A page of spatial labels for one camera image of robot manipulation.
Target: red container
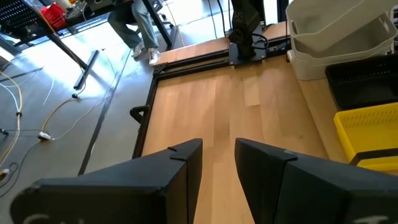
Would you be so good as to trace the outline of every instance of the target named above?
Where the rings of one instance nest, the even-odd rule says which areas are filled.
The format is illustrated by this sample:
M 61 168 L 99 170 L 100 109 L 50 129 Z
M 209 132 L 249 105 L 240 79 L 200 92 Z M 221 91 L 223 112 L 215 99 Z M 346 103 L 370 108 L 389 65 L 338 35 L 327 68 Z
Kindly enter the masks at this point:
M 40 13 L 51 24 L 51 26 L 56 29 L 65 27 L 67 24 L 65 17 L 63 16 L 62 9 L 56 4 L 51 4 L 50 7 L 42 8 Z

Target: black plastic crate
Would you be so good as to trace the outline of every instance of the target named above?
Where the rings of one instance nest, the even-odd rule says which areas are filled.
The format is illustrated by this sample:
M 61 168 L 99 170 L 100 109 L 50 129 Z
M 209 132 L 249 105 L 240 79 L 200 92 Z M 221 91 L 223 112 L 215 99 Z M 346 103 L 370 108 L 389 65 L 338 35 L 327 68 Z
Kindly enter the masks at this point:
M 331 93 L 341 110 L 398 102 L 398 55 L 331 65 Z

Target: power plug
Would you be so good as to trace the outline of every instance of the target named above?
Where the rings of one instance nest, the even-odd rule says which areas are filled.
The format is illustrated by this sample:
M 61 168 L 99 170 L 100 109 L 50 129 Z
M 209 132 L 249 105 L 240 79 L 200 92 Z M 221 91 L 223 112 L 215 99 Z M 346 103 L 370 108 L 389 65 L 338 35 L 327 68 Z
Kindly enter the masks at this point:
M 51 136 L 50 136 L 50 134 L 49 133 L 45 133 L 45 132 L 40 132 L 39 133 L 39 136 L 37 136 L 40 140 L 43 140 L 43 141 L 48 141 L 48 140 L 52 140 L 52 138 L 51 138 Z

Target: person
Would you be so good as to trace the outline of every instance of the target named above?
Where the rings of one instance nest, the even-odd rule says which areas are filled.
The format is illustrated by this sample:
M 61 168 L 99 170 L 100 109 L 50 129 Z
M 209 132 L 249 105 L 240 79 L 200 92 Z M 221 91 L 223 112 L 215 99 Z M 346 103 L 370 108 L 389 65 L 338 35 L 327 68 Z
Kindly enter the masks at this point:
M 141 30 L 142 39 L 136 31 L 127 27 L 134 18 Z M 152 26 L 152 19 L 142 0 L 134 0 L 131 9 L 112 11 L 108 16 L 108 22 L 124 43 L 132 49 L 134 58 L 140 56 L 143 48 L 146 48 L 149 52 L 149 65 L 153 66 L 157 63 L 160 59 L 160 53 L 157 50 L 159 44 Z

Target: jeans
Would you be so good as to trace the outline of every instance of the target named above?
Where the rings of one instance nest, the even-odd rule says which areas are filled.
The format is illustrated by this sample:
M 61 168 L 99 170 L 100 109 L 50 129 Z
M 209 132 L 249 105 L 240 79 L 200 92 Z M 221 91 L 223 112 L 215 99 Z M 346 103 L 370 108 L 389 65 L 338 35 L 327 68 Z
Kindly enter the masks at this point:
M 142 33 L 145 48 L 157 48 L 159 45 L 152 26 L 152 19 L 142 0 L 135 0 L 134 3 L 131 4 L 131 10 L 121 9 L 112 11 L 109 14 L 108 22 L 120 38 L 122 38 L 124 43 L 126 43 L 129 48 L 133 49 L 141 43 L 141 38 L 138 36 L 138 33 L 129 29 L 126 25 L 134 21 L 133 16 Z

